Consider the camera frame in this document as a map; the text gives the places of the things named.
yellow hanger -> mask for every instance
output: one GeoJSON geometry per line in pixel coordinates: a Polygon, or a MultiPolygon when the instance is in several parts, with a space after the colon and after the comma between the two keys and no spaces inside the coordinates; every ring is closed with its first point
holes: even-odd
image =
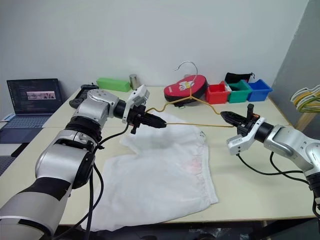
{"type": "MultiPolygon", "coordinates": [[[[179,70],[179,68],[181,67],[181,65],[185,64],[185,63],[191,63],[194,65],[195,69],[196,69],[196,75],[194,76],[193,80],[191,81],[191,84],[189,85],[189,88],[190,88],[190,95],[187,96],[187,97],[184,97],[182,99],[179,99],[179,100],[175,100],[175,101],[170,101],[170,102],[167,102],[166,104],[164,104],[163,108],[161,110],[158,110],[156,109],[155,107],[151,107],[149,108],[147,112],[151,111],[151,110],[155,110],[157,111],[158,113],[161,113],[163,112],[166,107],[169,105],[169,104],[175,104],[175,103],[179,103],[179,102],[182,102],[184,100],[195,100],[199,103],[202,103],[202,104],[205,104],[207,106],[209,106],[210,108],[212,108],[212,110],[214,111],[215,114],[217,115],[220,115],[219,112],[216,111],[216,109],[214,108],[214,106],[210,105],[209,103],[205,102],[205,101],[202,101],[194,96],[192,96],[192,83],[196,80],[197,76],[198,76],[198,68],[197,66],[195,65],[194,62],[192,61],[183,61],[182,63],[180,63],[180,65],[175,69],[175,71],[179,70]]],[[[194,125],[194,126],[203,126],[203,127],[219,127],[219,128],[233,128],[234,126],[232,125],[215,125],[215,124],[199,124],[199,123],[188,123],[188,122],[167,122],[166,123],[167,125],[194,125]]]]}

wooden post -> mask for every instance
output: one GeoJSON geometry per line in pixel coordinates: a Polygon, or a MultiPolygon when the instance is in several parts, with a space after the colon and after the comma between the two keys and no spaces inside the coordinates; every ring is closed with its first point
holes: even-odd
{"type": "Polygon", "coordinates": [[[295,125],[295,129],[299,131],[305,130],[308,124],[315,118],[316,112],[304,112],[295,125]]]}

laptop screen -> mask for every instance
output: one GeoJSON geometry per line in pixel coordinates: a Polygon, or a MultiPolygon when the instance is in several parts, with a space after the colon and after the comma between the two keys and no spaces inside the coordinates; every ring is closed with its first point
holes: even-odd
{"type": "Polygon", "coordinates": [[[52,114],[63,103],[56,78],[6,82],[15,114],[52,114]]]}

white wall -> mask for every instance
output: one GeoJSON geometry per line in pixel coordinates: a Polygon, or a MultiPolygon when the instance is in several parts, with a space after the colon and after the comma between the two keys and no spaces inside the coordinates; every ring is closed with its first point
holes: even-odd
{"type": "Polygon", "coordinates": [[[5,81],[58,78],[69,96],[98,77],[165,86],[193,72],[210,83],[254,72],[270,85],[308,0],[0,0],[1,112],[5,81]]]}

black game controller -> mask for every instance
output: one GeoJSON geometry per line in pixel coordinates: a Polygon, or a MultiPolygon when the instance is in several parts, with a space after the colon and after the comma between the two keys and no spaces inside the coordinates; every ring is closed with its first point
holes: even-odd
{"type": "Polygon", "coordinates": [[[77,109],[79,105],[87,98],[88,91],[92,89],[98,89],[98,88],[99,87],[97,85],[94,85],[93,83],[91,85],[90,84],[82,85],[80,92],[75,96],[73,100],[69,101],[69,105],[72,108],[77,109]]]}

